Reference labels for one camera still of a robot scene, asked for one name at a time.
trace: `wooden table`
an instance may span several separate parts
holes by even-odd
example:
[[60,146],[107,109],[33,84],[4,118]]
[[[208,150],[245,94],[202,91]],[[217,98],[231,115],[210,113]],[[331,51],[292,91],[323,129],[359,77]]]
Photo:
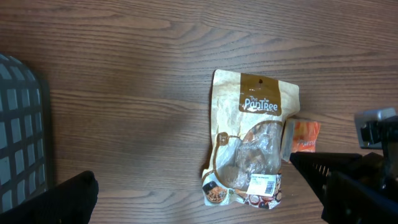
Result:
[[318,152],[359,152],[353,114],[398,106],[392,0],[3,0],[0,51],[51,88],[56,180],[94,171],[92,223],[320,223],[292,165],[273,210],[203,204],[217,68],[300,86]]

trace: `white barcode sticker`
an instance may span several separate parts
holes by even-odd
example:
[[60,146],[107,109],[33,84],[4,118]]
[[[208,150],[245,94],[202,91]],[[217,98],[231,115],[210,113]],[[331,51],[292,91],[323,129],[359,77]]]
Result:
[[276,175],[251,174],[247,194],[271,197],[274,195]]

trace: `orange packet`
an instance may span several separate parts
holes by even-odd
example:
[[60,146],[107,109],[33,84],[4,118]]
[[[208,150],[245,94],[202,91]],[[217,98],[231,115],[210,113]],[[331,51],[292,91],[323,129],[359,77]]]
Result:
[[320,127],[316,121],[288,119],[280,152],[283,160],[288,162],[292,152],[315,152]]

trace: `wood grain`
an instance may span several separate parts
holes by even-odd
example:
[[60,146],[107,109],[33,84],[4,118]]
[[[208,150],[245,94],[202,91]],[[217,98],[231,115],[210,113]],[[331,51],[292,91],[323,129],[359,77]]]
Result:
[[92,223],[320,223],[283,163],[274,210],[206,207],[216,69],[300,86],[318,152],[357,152],[357,111],[398,106],[396,1],[0,2],[0,51],[51,88],[58,183],[94,171]]

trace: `gray basket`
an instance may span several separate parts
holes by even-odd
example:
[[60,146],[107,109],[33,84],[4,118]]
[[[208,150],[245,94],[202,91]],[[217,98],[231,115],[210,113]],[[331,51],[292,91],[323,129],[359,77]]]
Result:
[[0,213],[45,192],[52,181],[43,99],[34,73],[0,54]]

